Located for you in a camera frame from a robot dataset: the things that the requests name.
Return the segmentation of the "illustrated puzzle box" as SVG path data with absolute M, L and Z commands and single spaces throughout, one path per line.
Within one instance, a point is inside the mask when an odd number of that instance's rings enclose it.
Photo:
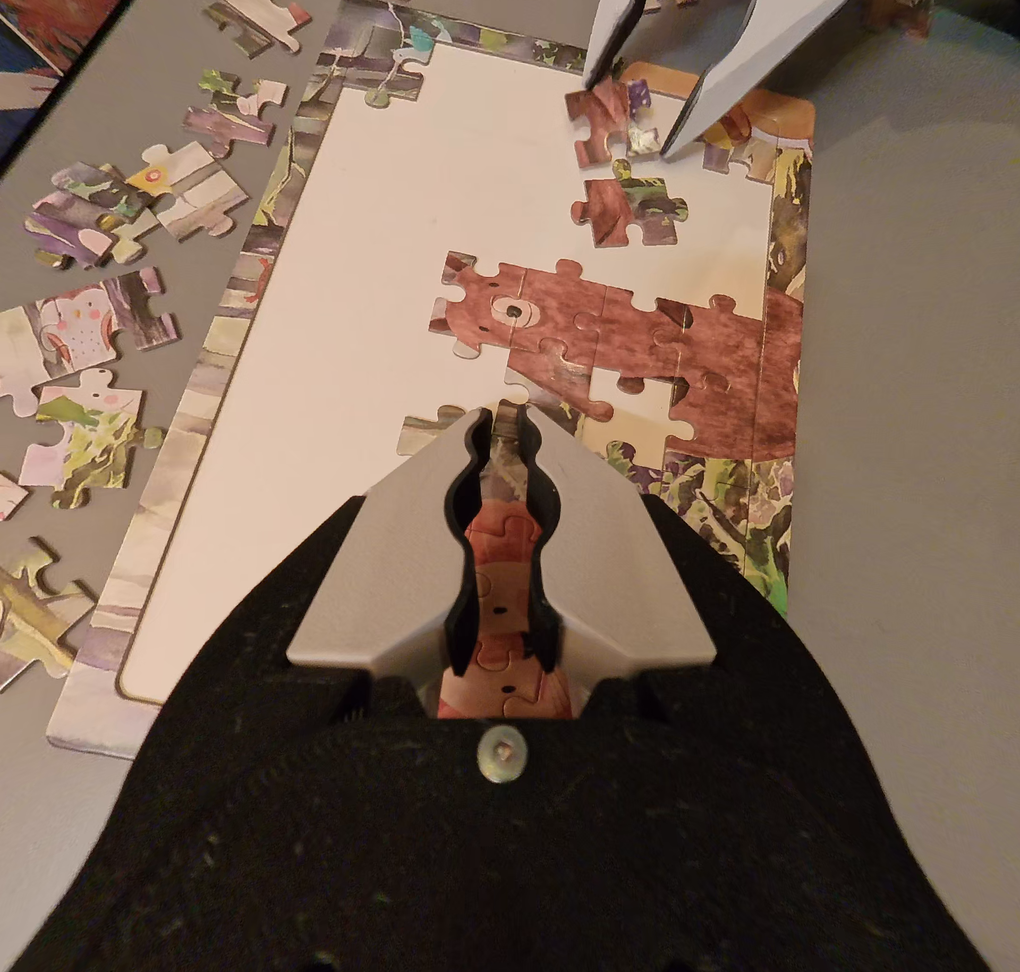
M 2 169 L 41 123 L 47 99 L 130 2 L 1 0 Z

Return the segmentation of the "brown purple puzzle piece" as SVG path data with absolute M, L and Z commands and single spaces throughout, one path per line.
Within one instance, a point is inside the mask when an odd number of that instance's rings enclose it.
M 623 140 L 628 158 L 657 155 L 661 146 L 656 127 L 642 127 L 641 111 L 652 106 L 646 80 L 617 80 L 608 76 L 592 89 L 571 91 L 564 98 L 568 118 L 585 120 L 586 139 L 575 142 L 574 149 L 581 169 L 609 163 L 612 140 Z

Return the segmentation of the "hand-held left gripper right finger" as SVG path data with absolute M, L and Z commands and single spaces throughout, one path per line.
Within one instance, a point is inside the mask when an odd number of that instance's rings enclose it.
M 635 485 L 536 407 L 518 417 L 531 555 L 529 645 L 569 682 L 707 664 L 716 649 Z

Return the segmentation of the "grey teal puzzle piece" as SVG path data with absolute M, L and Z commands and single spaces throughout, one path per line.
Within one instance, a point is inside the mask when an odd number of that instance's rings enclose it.
M 410 65 L 427 65 L 434 49 L 434 43 L 397 47 L 388 59 L 373 60 L 370 66 L 365 66 L 364 103 L 373 109 L 385 109 L 393 99 L 417 102 L 424 76 Z

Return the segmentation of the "brown green puzzle piece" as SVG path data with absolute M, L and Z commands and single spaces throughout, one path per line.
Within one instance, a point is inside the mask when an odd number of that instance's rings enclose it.
M 612 170 L 613 178 L 584 182 L 586 200 L 572 204 L 572 221 L 591 225 L 597 248 L 628 246 L 631 225 L 640 226 L 646 247 L 674 246 L 675 224 L 688 217 L 686 201 L 670 197 L 662 178 L 634 177 L 625 159 L 613 160 Z

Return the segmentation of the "jigsaw puzzle frame tray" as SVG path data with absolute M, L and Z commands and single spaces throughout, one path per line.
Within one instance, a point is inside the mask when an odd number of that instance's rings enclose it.
M 364 103 L 365 66 L 434 43 L 417 102 Z M 585 120 L 568 118 L 575 47 L 365 0 L 343 0 L 325 37 L 222 304 L 185 388 L 121 550 L 47 728 L 52 745 L 133 758 L 198 649 L 248 589 L 332 510 L 415 453 L 463 412 L 529 402 L 505 382 L 506 351 L 447 356 L 435 336 L 449 251 L 478 272 L 500 264 L 584 276 L 656 299 L 704 305 L 731 285 L 761 315 L 770 185 L 747 177 L 724 120 L 734 109 L 812 161 L 815 108 L 755 90 L 672 161 L 580 168 Z M 695 76 L 643 63 L 664 136 Z M 665 181 L 686 201 L 677 243 L 597 248 L 571 219 L 586 180 Z

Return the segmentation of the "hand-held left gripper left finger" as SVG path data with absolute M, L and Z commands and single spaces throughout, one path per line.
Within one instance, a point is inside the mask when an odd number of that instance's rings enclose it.
M 479 599 L 465 535 L 480 510 L 492 414 L 470 411 L 373 485 L 287 648 L 308 667 L 462 675 Z

